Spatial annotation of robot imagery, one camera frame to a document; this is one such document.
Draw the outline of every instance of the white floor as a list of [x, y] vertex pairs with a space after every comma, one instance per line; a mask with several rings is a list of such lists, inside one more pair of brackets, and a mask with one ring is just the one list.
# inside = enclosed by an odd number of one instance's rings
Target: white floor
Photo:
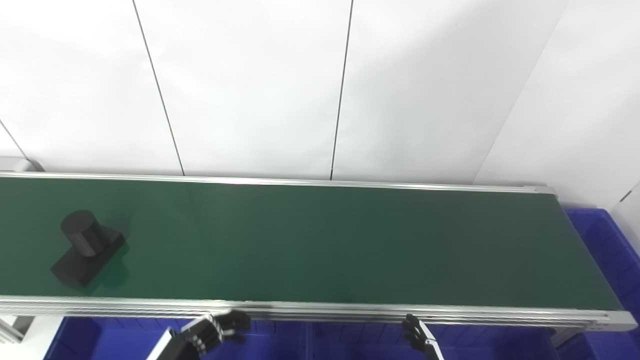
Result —
[[[2, 316], [10, 320], [12, 316]], [[36, 316], [20, 344], [0, 344], [0, 359], [42, 360], [62, 322], [61, 316]]]

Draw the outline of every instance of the blue bin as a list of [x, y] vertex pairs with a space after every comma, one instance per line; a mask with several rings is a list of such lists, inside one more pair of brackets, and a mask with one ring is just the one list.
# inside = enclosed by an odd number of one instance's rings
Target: blue bin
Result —
[[[45, 360], [144, 360], [167, 327], [189, 320], [65, 318]], [[429, 327], [446, 360], [559, 360], [546, 329]], [[398, 324], [254, 321], [244, 344], [224, 342], [216, 360], [424, 360]]]
[[[622, 306], [640, 323], [640, 258], [604, 209], [565, 210]], [[558, 349], [561, 360], [638, 360], [640, 329], [587, 332]]]

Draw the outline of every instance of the black object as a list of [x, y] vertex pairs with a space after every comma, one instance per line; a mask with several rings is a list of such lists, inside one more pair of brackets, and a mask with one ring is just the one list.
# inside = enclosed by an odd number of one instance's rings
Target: black object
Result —
[[415, 315], [407, 314], [406, 319], [402, 321], [402, 326], [405, 329], [403, 336], [409, 340], [412, 348], [423, 352], [427, 360], [442, 360], [435, 347], [431, 344], [431, 341], [435, 341], [435, 339], [429, 339], [429, 336], [422, 330], [424, 323], [420, 319]]
[[238, 330], [249, 330], [251, 318], [240, 310], [231, 310], [226, 314], [201, 316], [177, 332], [167, 329], [171, 338], [165, 342], [163, 338], [156, 343], [152, 354], [161, 349], [152, 360], [199, 360], [225, 340], [244, 342], [245, 338]]
[[89, 210], [67, 215], [60, 228], [73, 247], [51, 267], [51, 272], [79, 288], [87, 286], [124, 244], [122, 233], [100, 225]]

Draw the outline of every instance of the robotic hand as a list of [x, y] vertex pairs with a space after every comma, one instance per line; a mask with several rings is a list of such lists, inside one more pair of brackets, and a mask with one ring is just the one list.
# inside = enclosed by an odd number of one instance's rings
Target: robotic hand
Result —
[[236, 330], [248, 330], [250, 322], [244, 311], [226, 310], [201, 316], [180, 332], [168, 328], [147, 360], [199, 360], [225, 340], [244, 341]]
[[412, 348], [423, 352], [427, 360], [444, 360], [436, 338], [422, 321], [407, 314], [406, 320], [402, 321], [402, 326], [406, 330], [404, 338], [409, 340]]

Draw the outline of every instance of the panel seam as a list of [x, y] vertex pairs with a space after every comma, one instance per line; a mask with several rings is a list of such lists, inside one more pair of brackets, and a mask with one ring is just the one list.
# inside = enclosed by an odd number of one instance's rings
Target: panel seam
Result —
[[329, 180], [333, 180], [333, 166], [335, 164], [335, 148], [338, 144], [338, 126], [340, 125], [340, 110], [342, 109], [342, 91], [344, 89], [344, 73], [347, 69], [347, 54], [349, 52], [349, 36], [351, 35], [351, 17], [353, 16], [353, 1], [351, 0], [351, 7], [349, 8], [349, 24], [347, 25], [347, 40], [344, 45], [344, 62], [342, 63], [342, 79], [340, 80], [340, 96], [338, 99], [338, 114], [335, 119], [335, 134], [333, 136], [333, 153], [331, 156], [331, 172], [329, 174]]
[[18, 150], [20, 151], [20, 153], [22, 154], [22, 156], [29, 160], [29, 157], [27, 156], [27, 154], [24, 153], [24, 150], [22, 150], [22, 147], [18, 144], [17, 141], [15, 141], [15, 138], [13, 137], [13, 135], [11, 134], [11, 132], [9, 131], [9, 129], [6, 128], [6, 125], [4, 124], [4, 122], [2, 121], [2, 119], [0, 119], [0, 125], [2, 125], [3, 129], [6, 131], [7, 135], [9, 135], [9, 137], [11, 138], [11, 140], [13, 141], [13, 143], [15, 144], [15, 146], [18, 148]]
[[627, 191], [627, 193], [620, 199], [618, 202], [623, 202], [629, 195], [631, 195], [634, 190], [640, 190], [640, 181], [638, 181], [634, 186], [631, 187], [631, 190]]
[[540, 58], [542, 57], [542, 54], [545, 52], [545, 49], [549, 45], [549, 41], [551, 41], [551, 37], [554, 36], [554, 33], [556, 32], [556, 29], [558, 27], [558, 24], [560, 23], [560, 21], [564, 17], [564, 13], [566, 12], [566, 8], [569, 5], [569, 1], [567, 1], [564, 4], [564, 9], [562, 10], [562, 14], [560, 14], [560, 16], [558, 17], [558, 21], [556, 22], [556, 25], [554, 26], [554, 29], [549, 34], [549, 37], [547, 38], [547, 42], [545, 42], [545, 46], [540, 51], [540, 54], [538, 54], [538, 59], [536, 59], [536, 62], [531, 67], [531, 71], [529, 72], [529, 75], [527, 76], [527, 79], [525, 80], [525, 82], [522, 84], [522, 87], [520, 88], [520, 91], [518, 92], [518, 96], [513, 101], [513, 104], [511, 104], [511, 108], [509, 109], [509, 112], [507, 113], [507, 116], [504, 118], [504, 121], [502, 122], [502, 125], [500, 126], [500, 130], [498, 130], [498, 133], [495, 135], [495, 138], [493, 139], [493, 143], [491, 144], [491, 147], [489, 148], [489, 151], [487, 151], [486, 154], [484, 155], [484, 159], [482, 160], [482, 163], [480, 164], [480, 167], [478, 168], [478, 171], [476, 172], [476, 175], [474, 176], [474, 179], [471, 182], [471, 184], [475, 184], [476, 183], [478, 175], [480, 174], [480, 171], [484, 167], [484, 163], [486, 163], [486, 160], [489, 157], [489, 154], [491, 153], [491, 151], [493, 150], [493, 147], [495, 146], [495, 143], [498, 142], [498, 138], [500, 137], [500, 134], [502, 133], [502, 130], [504, 129], [505, 124], [509, 120], [509, 117], [511, 116], [511, 113], [513, 112], [513, 108], [516, 106], [516, 103], [518, 102], [518, 100], [520, 100], [520, 96], [522, 96], [522, 92], [524, 91], [524, 88], [527, 86], [527, 83], [531, 79], [531, 75], [533, 74], [534, 70], [536, 69], [536, 66], [538, 66], [538, 63], [540, 62]]
[[173, 141], [173, 147], [175, 148], [175, 155], [178, 157], [178, 163], [180, 164], [180, 171], [182, 172], [182, 176], [184, 176], [184, 167], [182, 166], [182, 159], [180, 158], [180, 152], [178, 151], [178, 144], [175, 141], [175, 136], [173, 134], [173, 128], [171, 127], [171, 121], [169, 120], [169, 114], [166, 110], [166, 105], [164, 104], [164, 97], [162, 95], [162, 90], [160, 89], [160, 82], [158, 82], [158, 76], [156, 74], [156, 67], [154, 66], [154, 62], [151, 59], [151, 52], [149, 51], [149, 45], [147, 44], [147, 37], [145, 36], [145, 31], [142, 28], [142, 21], [140, 21], [140, 14], [138, 13], [138, 7], [136, 6], [136, 1], [131, 0], [133, 3], [133, 9], [136, 12], [136, 18], [138, 20], [138, 26], [140, 27], [140, 33], [142, 34], [142, 40], [145, 43], [145, 49], [147, 51], [147, 57], [149, 58], [149, 64], [151, 64], [151, 71], [154, 74], [154, 80], [156, 81], [156, 87], [158, 89], [158, 94], [160, 95], [160, 102], [162, 103], [162, 109], [164, 111], [164, 117], [166, 119], [166, 124], [169, 127], [169, 133], [171, 134], [171, 140]]

